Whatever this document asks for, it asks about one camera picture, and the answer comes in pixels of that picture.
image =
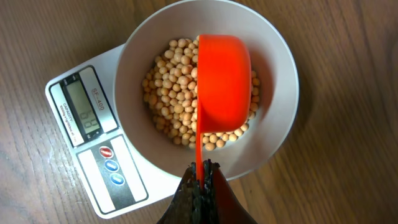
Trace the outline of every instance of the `orange scoop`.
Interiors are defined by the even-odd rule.
[[[200,35],[198,52],[197,180],[204,185],[202,134],[238,129],[248,117],[251,63],[245,44],[231,35]]]

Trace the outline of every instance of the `brown wood surface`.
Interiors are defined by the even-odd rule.
[[[96,216],[44,87],[171,2],[0,0],[0,223],[160,218],[171,198]],[[398,223],[398,1],[239,2],[280,31],[300,76],[286,142],[230,182],[245,209],[259,223]]]

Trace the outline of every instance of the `white bowl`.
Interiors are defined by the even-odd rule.
[[[261,81],[260,110],[249,130],[222,149],[204,151],[227,179],[259,167],[282,144],[295,118],[299,81],[293,56],[278,31],[260,14],[232,1],[180,1],[147,18],[130,36],[114,83],[116,114],[126,137],[149,162],[181,177],[195,152],[159,133],[142,101],[141,82],[172,39],[229,34],[244,41]]]

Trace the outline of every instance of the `white digital scale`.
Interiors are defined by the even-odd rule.
[[[45,87],[73,163],[101,218],[173,195],[181,180],[143,158],[119,125],[113,82],[123,47],[88,60]]]

